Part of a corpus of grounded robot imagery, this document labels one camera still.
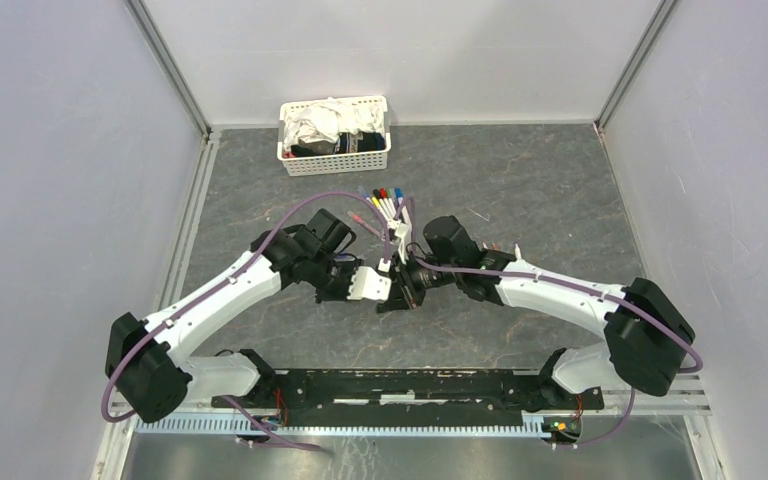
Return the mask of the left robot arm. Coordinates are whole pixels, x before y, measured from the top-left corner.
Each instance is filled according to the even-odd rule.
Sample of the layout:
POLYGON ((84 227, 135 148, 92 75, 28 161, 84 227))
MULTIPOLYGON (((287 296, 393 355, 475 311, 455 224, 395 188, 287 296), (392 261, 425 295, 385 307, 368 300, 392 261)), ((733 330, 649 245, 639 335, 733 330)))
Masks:
POLYGON ((239 397, 250 407, 266 405, 274 394, 270 370, 253 354, 197 357, 211 335, 246 309, 296 283, 308 283, 319 295, 347 298, 359 263, 337 258, 357 236, 325 209, 305 224, 265 232, 238 260, 188 296, 139 319, 130 312, 111 325, 104 371, 102 415, 118 391, 131 415, 157 422, 182 403, 222 395, 239 397))

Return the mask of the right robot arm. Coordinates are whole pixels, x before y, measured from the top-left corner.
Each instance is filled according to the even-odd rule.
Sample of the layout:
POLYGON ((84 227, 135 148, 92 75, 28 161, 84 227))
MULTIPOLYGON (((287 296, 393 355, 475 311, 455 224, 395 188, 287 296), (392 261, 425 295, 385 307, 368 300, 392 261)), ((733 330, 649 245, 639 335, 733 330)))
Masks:
POLYGON ((648 279, 623 286, 547 271, 519 253, 479 247, 453 216, 424 228, 427 257, 412 251, 409 224, 390 220, 387 227, 397 247, 393 258, 380 264, 390 275, 390 288, 375 291, 379 311, 416 309, 427 291, 454 285, 474 301, 540 312, 598 337, 594 345, 561 348, 546 361, 537 392, 551 408, 596 387, 628 386, 663 397, 678 374, 701 367, 692 351, 692 327, 648 279))

